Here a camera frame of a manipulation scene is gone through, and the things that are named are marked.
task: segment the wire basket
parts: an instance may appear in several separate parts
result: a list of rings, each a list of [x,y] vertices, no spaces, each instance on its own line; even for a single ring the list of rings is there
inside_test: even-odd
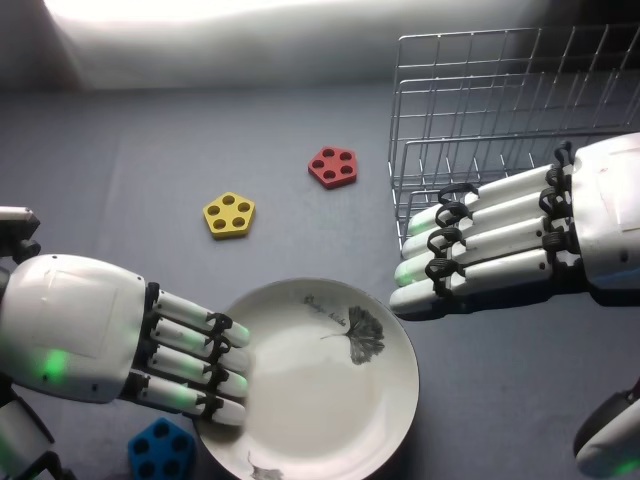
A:
[[[477,185],[638,130],[640,25],[400,38],[389,174],[400,245],[442,187]]]

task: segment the ceramic plate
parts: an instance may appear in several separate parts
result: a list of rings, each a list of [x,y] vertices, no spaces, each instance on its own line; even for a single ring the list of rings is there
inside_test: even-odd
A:
[[[415,352],[382,304],[348,285],[268,285],[226,312],[251,330],[247,421],[199,423],[214,458],[243,480],[360,480],[413,420]]]

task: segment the table surface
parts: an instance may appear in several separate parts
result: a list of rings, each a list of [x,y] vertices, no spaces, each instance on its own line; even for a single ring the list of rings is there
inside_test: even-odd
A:
[[[33,208],[43,252],[92,256],[210,308],[292,277],[349,283],[387,302],[400,260],[386,164],[389,85],[262,91],[0,96],[0,203]],[[351,148],[355,185],[306,173]],[[256,202],[250,235],[216,243],[202,207]],[[378,479],[579,479],[573,435],[638,375],[635,309],[586,295],[406,323],[421,396]],[[127,478],[128,440],[163,415],[20,389],[79,479]],[[168,417],[193,432],[180,416]],[[197,479],[226,479],[202,447]]]

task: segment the yellow pentagon block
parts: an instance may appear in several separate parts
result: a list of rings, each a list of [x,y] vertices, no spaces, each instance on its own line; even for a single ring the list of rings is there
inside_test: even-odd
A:
[[[204,207],[204,218],[216,240],[244,237],[249,233],[256,204],[237,193],[227,192]]]

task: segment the blue object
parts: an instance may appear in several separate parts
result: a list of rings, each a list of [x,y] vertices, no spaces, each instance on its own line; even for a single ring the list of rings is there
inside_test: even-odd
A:
[[[135,480],[184,480],[193,462],[193,437],[160,418],[129,441],[129,462]]]

